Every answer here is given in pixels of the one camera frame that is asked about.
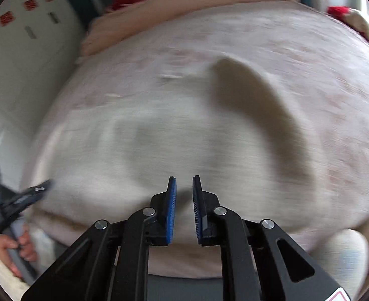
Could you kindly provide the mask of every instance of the bed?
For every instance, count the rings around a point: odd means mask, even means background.
[[[150,251],[149,272],[181,278],[221,272],[219,251],[195,242],[195,174],[308,251],[362,223],[369,43],[297,1],[148,0],[93,21],[25,169],[22,187],[55,180],[31,221],[69,245],[175,175],[178,233],[169,252]]]

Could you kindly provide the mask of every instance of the warning label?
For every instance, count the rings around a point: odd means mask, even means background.
[[[326,299],[326,301],[350,301],[350,298],[346,294],[345,290],[340,287],[338,290],[332,293],[331,296]]]

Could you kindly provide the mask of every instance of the silver bolt head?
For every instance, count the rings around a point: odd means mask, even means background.
[[[155,209],[151,207],[147,207],[143,209],[143,214],[145,216],[153,216],[155,214]]]
[[[103,230],[108,226],[108,222],[104,221],[103,219],[101,221],[97,221],[95,223],[95,228],[99,230]]]
[[[265,219],[264,221],[262,221],[262,226],[264,226],[266,229],[272,229],[274,228],[275,223],[270,219]]]
[[[216,207],[214,209],[214,213],[217,214],[217,215],[223,216],[223,215],[226,214],[226,209],[223,208],[223,207]]]

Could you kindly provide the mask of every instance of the cabinet handle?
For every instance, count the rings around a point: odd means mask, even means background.
[[[58,24],[58,23],[60,23],[60,20],[59,20],[59,18],[57,17],[56,13],[54,13],[54,12],[48,12],[48,15],[49,15],[49,17],[51,18],[51,20],[52,20],[52,22],[53,22],[54,24]]]
[[[27,34],[29,35],[29,37],[31,38],[31,39],[36,39],[37,38],[37,36],[34,34],[34,32],[33,32],[33,30],[31,29],[31,27],[30,26],[25,26],[24,27],[24,29],[25,29],[25,31],[27,32]]]

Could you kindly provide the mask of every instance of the white blanket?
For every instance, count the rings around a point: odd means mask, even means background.
[[[292,2],[161,24],[79,68],[24,183],[55,180],[33,219],[71,243],[99,218],[125,219],[175,175],[174,245],[153,249],[149,270],[219,276],[219,253],[195,241],[196,174],[223,205],[274,219],[307,250],[360,223],[369,215],[369,44]],[[47,213],[83,226],[73,234]]]

